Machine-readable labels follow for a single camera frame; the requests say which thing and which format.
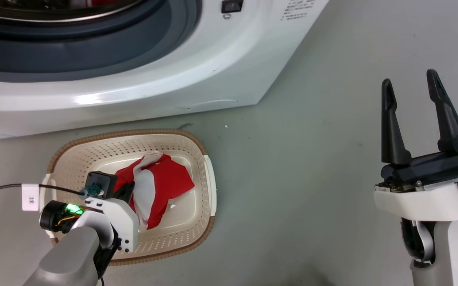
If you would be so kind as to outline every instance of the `concrete floor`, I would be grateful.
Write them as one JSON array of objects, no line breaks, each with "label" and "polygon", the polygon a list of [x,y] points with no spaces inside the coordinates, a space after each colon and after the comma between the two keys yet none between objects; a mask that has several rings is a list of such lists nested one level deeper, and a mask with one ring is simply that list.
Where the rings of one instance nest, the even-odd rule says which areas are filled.
[{"label": "concrete floor", "polygon": [[[259,105],[0,141],[0,185],[40,182],[76,138],[186,126],[214,164],[215,228],[186,254],[109,268],[107,286],[410,286],[399,219],[373,202],[380,83],[392,79],[412,155],[436,152],[429,68],[458,110],[458,2],[332,0]],[[0,285],[50,248],[19,191],[0,191]]]}]

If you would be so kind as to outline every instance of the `floor stain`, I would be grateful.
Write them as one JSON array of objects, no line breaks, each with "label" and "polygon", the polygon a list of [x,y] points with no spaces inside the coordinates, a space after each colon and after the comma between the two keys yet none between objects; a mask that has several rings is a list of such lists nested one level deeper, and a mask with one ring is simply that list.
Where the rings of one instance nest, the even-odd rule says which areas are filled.
[{"label": "floor stain", "polygon": [[187,123],[185,123],[185,124],[180,125],[180,127],[178,127],[178,129],[183,130],[183,129],[185,129],[185,128],[187,128],[187,127],[190,127],[190,126],[192,126],[192,125],[194,125],[194,123],[187,122]]}]

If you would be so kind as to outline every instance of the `basket handle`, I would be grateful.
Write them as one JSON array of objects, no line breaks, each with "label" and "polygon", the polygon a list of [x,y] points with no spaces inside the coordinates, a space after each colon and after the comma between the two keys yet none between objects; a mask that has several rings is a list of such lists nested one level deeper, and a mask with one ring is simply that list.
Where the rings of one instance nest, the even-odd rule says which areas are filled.
[{"label": "basket handle", "polygon": [[[51,178],[52,174],[46,174],[45,178],[42,180],[42,185],[51,185],[51,186],[56,186],[56,181]],[[40,188],[40,195],[39,195],[39,201],[38,201],[38,207],[40,212],[42,212],[43,208],[45,207],[45,194],[47,193],[47,188]],[[56,190],[52,189],[51,191],[51,196],[53,200],[56,200]],[[45,230],[45,233],[50,237],[50,238],[55,238],[56,236],[54,235],[53,232],[50,230]]]},{"label": "basket handle", "polygon": [[206,170],[206,180],[208,181],[208,199],[210,200],[211,216],[215,216],[217,212],[217,184],[215,182],[215,172],[213,172],[213,164],[208,155],[204,155],[205,163],[204,167]]}]

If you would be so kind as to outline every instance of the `green indicator light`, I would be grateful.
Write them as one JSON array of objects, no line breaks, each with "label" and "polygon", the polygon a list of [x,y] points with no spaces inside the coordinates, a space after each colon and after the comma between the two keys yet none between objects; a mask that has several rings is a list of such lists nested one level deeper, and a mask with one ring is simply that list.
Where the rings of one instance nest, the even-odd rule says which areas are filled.
[{"label": "green indicator light", "polygon": [[74,214],[82,214],[82,210],[80,209],[79,206],[76,206],[76,205],[73,205],[71,203],[69,203],[66,207],[65,207],[67,210],[69,210],[69,212],[71,213],[74,213]]}]

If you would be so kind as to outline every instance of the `beige basket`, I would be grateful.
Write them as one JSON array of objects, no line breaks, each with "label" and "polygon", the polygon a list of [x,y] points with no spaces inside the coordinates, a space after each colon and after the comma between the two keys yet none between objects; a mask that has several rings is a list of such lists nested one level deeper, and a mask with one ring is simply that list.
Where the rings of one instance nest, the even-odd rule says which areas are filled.
[{"label": "beige basket", "polygon": [[[135,252],[117,251],[111,265],[147,262],[187,252],[199,246],[215,223],[216,186],[213,167],[202,143],[193,135],[176,129],[149,129],[113,132],[72,141],[51,159],[44,184],[73,190],[84,187],[88,172],[100,170],[114,174],[129,166],[146,152],[160,151],[187,167],[195,183],[193,190],[169,201],[160,225],[140,230]],[[40,193],[45,197],[83,205],[75,194],[55,190]],[[62,234],[47,232],[56,244]]]}]

